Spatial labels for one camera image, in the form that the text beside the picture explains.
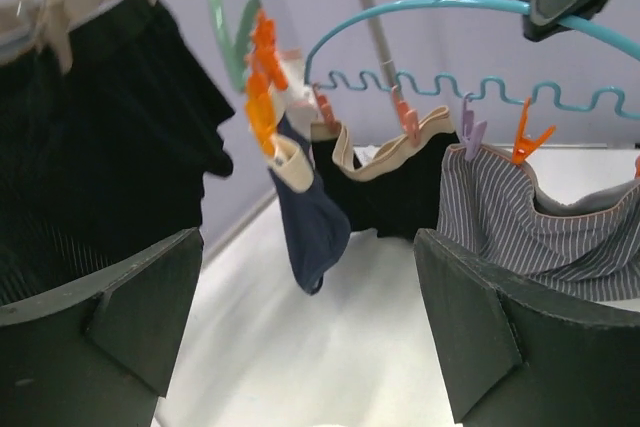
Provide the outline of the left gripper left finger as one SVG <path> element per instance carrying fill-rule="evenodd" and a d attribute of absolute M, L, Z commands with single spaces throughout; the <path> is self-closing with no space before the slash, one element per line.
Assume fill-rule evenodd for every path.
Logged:
<path fill-rule="evenodd" d="M 1 309 L 1 423 L 147 427 L 202 264 L 198 229 Z"/>

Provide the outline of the grey striped underwear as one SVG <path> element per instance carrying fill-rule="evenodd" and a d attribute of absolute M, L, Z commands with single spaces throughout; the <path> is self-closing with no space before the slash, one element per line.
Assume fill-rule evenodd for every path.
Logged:
<path fill-rule="evenodd" d="M 565 205 L 527 163 L 460 146 L 441 164 L 437 230 L 480 258 L 593 302 L 639 296 L 639 183 L 632 180 Z"/>

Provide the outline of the black underwear beige waistband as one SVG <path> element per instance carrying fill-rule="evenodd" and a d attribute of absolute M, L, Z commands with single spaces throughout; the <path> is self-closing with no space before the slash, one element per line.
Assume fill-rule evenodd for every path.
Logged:
<path fill-rule="evenodd" d="M 404 134 L 383 144 L 362 163 L 345 125 L 311 124 L 311 148 L 325 192 L 349 219 L 351 229 L 412 241 L 438 223 L 441 164 L 459 142 L 450 110 L 440 106 L 418 122 L 418 144 Z"/>

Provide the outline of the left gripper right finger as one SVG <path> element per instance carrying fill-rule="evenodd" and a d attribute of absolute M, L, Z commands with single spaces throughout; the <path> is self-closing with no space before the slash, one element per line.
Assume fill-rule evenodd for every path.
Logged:
<path fill-rule="evenodd" d="M 638 313 L 549 289 L 434 230 L 419 230 L 414 254 L 455 422 L 638 425 Z"/>

